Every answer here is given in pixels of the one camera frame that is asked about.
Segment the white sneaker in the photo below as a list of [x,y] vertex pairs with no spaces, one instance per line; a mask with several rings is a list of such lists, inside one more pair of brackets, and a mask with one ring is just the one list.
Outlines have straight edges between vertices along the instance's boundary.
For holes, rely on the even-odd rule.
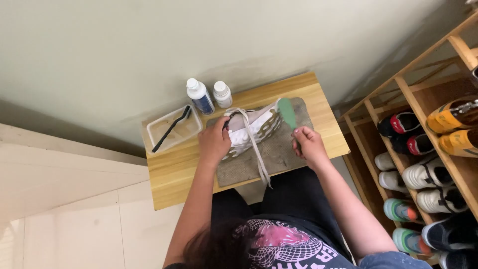
[[417,204],[427,213],[459,213],[468,209],[455,186],[421,191],[417,194]]
[[408,189],[400,180],[400,173],[398,171],[381,172],[379,174],[380,186],[392,190],[408,194]]
[[411,189],[447,187],[453,179],[437,155],[425,158],[403,171],[403,181]]
[[378,154],[375,157],[375,165],[378,169],[382,171],[387,171],[390,169],[396,169],[395,163],[391,159],[390,153],[384,152],[382,154]]

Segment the clear plastic tray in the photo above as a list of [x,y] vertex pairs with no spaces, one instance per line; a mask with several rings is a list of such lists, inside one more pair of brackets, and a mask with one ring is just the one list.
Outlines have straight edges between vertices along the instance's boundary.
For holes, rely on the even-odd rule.
[[[191,107],[188,118],[179,121],[165,138],[159,149],[154,153],[152,149],[160,141],[162,136],[168,131],[173,122],[183,115],[187,106]],[[159,119],[143,122],[143,140],[146,151],[150,155],[163,152],[191,137],[198,134],[203,129],[203,124],[199,119],[199,115],[193,105],[186,105],[175,110]]]

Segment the dark hair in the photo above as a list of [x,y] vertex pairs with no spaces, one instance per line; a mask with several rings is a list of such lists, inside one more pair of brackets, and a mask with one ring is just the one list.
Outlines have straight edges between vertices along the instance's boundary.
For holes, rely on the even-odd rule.
[[183,253],[187,269],[262,268],[250,261],[251,244],[258,239],[257,229],[245,220],[234,219],[207,227],[193,237]]

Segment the plastic container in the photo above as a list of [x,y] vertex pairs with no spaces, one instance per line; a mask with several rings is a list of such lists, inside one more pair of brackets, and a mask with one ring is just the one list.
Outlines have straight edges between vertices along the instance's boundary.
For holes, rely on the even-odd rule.
[[207,116],[214,113],[214,105],[204,83],[197,81],[195,78],[190,78],[186,82],[186,91],[193,104],[203,115]]
[[231,89],[223,81],[214,83],[214,99],[220,108],[228,108],[232,105]]
[[[173,122],[183,115],[187,106],[191,107],[191,112],[188,118],[184,118],[179,121],[176,126],[171,130],[166,139],[163,141],[159,149],[153,153],[152,149],[159,142],[162,136],[168,131]],[[155,121],[152,121],[146,125],[149,141],[145,141],[146,150],[149,154],[154,155],[156,153],[163,152],[199,133],[203,129],[203,124],[199,119],[196,109],[193,105],[186,105],[183,108],[175,110],[166,116],[163,116]]]

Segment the white shoelace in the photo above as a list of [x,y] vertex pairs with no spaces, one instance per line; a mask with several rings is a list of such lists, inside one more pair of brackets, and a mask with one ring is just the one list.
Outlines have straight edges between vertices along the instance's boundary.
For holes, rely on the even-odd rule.
[[257,156],[257,167],[259,168],[259,174],[261,175],[262,182],[264,182],[264,185],[269,185],[269,188],[272,189],[271,177],[269,176],[269,173],[267,173],[266,167],[264,166],[264,162],[261,157],[261,153],[259,152],[259,149],[257,148],[256,140],[254,139],[254,136],[252,135],[252,131],[250,130],[249,117],[247,116],[246,111],[244,109],[237,108],[237,110],[244,116],[242,119],[244,120],[247,133],[249,134],[249,138],[252,142],[252,148],[254,148],[254,152],[256,153],[256,156]]

